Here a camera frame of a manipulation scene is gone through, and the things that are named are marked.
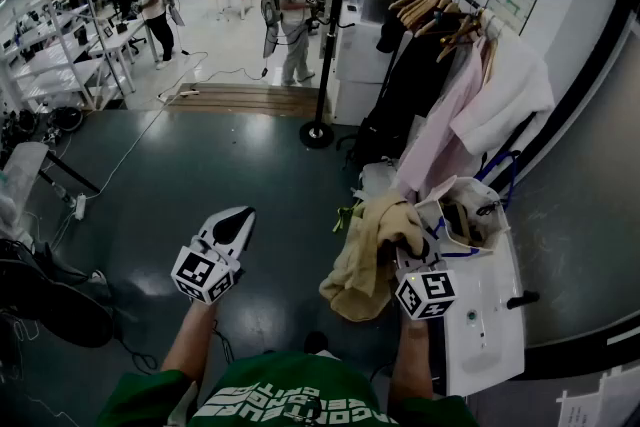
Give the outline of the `white desk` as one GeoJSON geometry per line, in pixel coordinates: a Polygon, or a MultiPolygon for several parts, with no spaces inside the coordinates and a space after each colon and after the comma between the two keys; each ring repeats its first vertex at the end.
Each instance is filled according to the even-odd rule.
{"type": "Polygon", "coordinates": [[[139,54],[136,48],[137,43],[147,43],[150,38],[150,31],[141,18],[126,21],[125,30],[114,30],[111,36],[105,36],[104,42],[107,45],[108,53],[120,52],[124,59],[127,59],[131,64],[135,63],[135,57],[139,54]]]}

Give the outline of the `person's black shoe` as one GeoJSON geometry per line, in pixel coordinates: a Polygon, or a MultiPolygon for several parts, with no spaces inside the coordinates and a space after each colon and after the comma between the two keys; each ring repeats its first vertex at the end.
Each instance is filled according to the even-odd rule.
{"type": "Polygon", "coordinates": [[[320,331],[310,332],[304,340],[303,351],[312,355],[327,353],[328,338],[320,331]]]}

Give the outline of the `beige clothes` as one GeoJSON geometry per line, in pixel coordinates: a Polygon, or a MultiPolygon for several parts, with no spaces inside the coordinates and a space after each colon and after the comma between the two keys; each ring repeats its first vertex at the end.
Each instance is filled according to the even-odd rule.
{"type": "Polygon", "coordinates": [[[391,299],[394,258],[380,256],[385,244],[405,242],[412,253],[425,248],[419,214],[396,191],[356,205],[345,244],[319,293],[331,309],[351,322],[373,320],[391,299]]]}

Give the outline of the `row of wooden hangers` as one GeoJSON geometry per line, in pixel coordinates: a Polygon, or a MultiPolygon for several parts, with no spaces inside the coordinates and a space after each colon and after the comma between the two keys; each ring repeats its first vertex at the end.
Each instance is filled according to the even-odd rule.
{"type": "Polygon", "coordinates": [[[413,40],[438,41],[436,63],[488,35],[490,21],[483,19],[485,8],[475,0],[397,0],[389,10],[398,11],[413,40]]]}

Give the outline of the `person's left forearm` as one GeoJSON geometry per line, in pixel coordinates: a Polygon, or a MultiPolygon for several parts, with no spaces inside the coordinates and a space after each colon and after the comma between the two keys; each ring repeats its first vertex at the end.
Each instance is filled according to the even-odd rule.
{"type": "Polygon", "coordinates": [[[194,301],[160,370],[179,371],[201,388],[216,316],[216,304],[194,301]]]}

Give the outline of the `black garment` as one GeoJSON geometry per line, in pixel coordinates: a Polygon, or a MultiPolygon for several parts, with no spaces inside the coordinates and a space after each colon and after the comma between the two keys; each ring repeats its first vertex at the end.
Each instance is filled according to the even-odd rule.
{"type": "Polygon", "coordinates": [[[453,54],[440,63],[435,62],[439,53],[437,43],[436,39],[412,39],[409,42],[394,65],[387,88],[373,112],[395,125],[400,134],[400,155],[406,146],[414,117],[424,117],[429,113],[453,63],[453,54]]]}

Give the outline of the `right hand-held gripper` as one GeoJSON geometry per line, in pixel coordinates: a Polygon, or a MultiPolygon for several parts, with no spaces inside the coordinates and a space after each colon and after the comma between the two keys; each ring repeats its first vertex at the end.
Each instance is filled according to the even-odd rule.
{"type": "Polygon", "coordinates": [[[411,320],[443,317],[457,299],[456,280],[441,258],[438,241],[425,229],[422,240],[419,255],[407,242],[396,246],[395,296],[411,320]]]}

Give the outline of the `person's green printed t-shirt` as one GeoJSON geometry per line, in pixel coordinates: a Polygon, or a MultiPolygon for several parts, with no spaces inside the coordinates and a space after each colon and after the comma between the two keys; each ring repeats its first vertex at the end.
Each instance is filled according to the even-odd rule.
{"type": "Polygon", "coordinates": [[[232,363],[203,405],[184,373],[121,378],[98,427],[479,427],[460,397],[381,410],[369,381],[340,360],[273,352],[232,363]]]}

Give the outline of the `person's right forearm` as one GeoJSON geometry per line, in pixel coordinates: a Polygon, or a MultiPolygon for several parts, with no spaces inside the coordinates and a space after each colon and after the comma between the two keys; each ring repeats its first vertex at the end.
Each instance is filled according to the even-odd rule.
{"type": "Polygon", "coordinates": [[[424,320],[402,316],[398,351],[388,394],[388,411],[407,399],[431,400],[434,396],[429,364],[429,331],[424,320]]]}

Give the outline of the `white square cabinet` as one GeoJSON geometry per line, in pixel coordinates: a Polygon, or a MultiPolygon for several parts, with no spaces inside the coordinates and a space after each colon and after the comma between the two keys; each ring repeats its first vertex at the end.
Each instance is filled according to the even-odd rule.
{"type": "Polygon", "coordinates": [[[363,22],[358,11],[342,6],[341,25],[336,39],[328,85],[332,121],[359,126],[374,108],[391,60],[376,49],[380,23],[363,22]]]}

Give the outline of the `white map sign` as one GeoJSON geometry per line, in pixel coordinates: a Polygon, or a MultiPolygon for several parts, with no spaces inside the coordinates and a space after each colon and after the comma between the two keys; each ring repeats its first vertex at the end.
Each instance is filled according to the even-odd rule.
{"type": "Polygon", "coordinates": [[[537,0],[488,0],[486,7],[520,35],[537,0]]]}

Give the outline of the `wooden slatted floor panel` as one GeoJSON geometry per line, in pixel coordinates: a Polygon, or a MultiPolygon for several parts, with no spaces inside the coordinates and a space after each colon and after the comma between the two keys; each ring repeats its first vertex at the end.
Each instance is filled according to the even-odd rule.
{"type": "Polygon", "coordinates": [[[319,90],[300,86],[184,84],[167,97],[178,112],[261,114],[274,117],[315,117],[319,90]]]}

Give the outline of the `white workbench rack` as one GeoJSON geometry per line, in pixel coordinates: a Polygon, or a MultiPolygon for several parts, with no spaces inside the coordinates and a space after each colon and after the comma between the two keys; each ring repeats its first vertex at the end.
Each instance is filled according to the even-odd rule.
{"type": "Polygon", "coordinates": [[[49,112],[60,105],[89,111],[135,91],[131,63],[108,53],[116,25],[94,0],[29,0],[0,24],[0,106],[49,112]]]}

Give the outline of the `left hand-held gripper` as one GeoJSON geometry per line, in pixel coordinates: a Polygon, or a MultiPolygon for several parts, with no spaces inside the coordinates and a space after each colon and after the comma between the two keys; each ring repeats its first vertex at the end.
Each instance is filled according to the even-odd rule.
{"type": "Polygon", "coordinates": [[[171,271],[178,290],[192,301],[216,303],[242,275],[240,257],[256,222],[253,207],[232,207],[209,216],[187,246],[182,246],[171,271]]]}

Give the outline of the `pink shirt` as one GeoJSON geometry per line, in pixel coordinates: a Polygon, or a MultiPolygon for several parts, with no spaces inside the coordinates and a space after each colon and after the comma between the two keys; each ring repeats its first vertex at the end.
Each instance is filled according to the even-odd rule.
{"type": "Polygon", "coordinates": [[[490,148],[484,126],[495,116],[492,95],[483,90],[482,36],[471,44],[464,64],[436,101],[401,158],[392,188],[406,198],[470,168],[490,148]]]}

